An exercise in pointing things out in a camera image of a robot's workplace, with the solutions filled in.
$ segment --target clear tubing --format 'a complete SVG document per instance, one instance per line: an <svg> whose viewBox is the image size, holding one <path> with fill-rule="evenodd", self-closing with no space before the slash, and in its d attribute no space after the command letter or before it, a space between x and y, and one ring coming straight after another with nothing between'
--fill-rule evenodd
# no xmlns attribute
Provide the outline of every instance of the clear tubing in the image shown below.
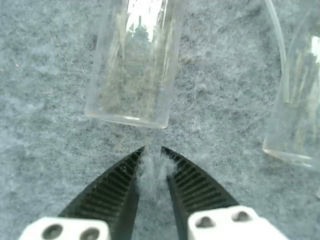
<svg viewBox="0 0 320 240"><path fill-rule="evenodd" d="M275 6L272 2L272 0L265 0L265 4L269 10L273 25L274 25L274 31L276 38L278 40L278 46L279 46L279 52L280 52L280 60L281 60L281 73L282 73L282 84L283 84L283 101L288 103L290 94L289 94L289 78L284 77L285 73L285 64L287 61L287 55L286 55L286 47L285 47L285 41L284 41L284 35L281 30L280 22L277 16L277 12L275 10Z"/></svg>

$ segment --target white plastic block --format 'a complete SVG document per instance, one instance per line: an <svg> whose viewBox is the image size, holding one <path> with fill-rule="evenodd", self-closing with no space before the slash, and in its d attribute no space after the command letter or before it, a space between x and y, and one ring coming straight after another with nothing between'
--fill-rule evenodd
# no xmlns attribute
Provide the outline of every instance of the white plastic block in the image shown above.
<svg viewBox="0 0 320 240"><path fill-rule="evenodd" d="M288 240L249 207L199 211L188 219L188 240Z"/></svg>
<svg viewBox="0 0 320 240"><path fill-rule="evenodd" d="M28 225L19 240L111 240L101 220L43 217Z"/></svg>

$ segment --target gray carpet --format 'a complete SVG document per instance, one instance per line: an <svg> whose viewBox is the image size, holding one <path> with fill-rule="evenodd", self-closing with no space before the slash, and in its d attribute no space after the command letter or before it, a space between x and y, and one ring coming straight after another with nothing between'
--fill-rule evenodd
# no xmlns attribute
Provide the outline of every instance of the gray carpet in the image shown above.
<svg viewBox="0 0 320 240"><path fill-rule="evenodd" d="M310 2L275 1L287 46ZM56 216L113 163L153 140L207 170L290 239L318 240L320 174L261 150L281 76L265 3L187 1L165 130L84 116L102 5L0 0L0 239ZM157 187L141 197L133 239L174 240L163 166L150 162L144 179Z"/></svg>

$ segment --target clear glass tube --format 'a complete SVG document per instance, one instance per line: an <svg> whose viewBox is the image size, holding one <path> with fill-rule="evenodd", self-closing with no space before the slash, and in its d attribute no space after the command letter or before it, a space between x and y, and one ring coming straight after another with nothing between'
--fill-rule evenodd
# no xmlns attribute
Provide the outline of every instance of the clear glass tube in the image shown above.
<svg viewBox="0 0 320 240"><path fill-rule="evenodd" d="M314 6L298 28L262 149L276 158L320 170L320 15ZM283 100L288 82L289 102Z"/></svg>
<svg viewBox="0 0 320 240"><path fill-rule="evenodd" d="M85 114L127 125L168 125L184 0L107 0Z"/></svg>

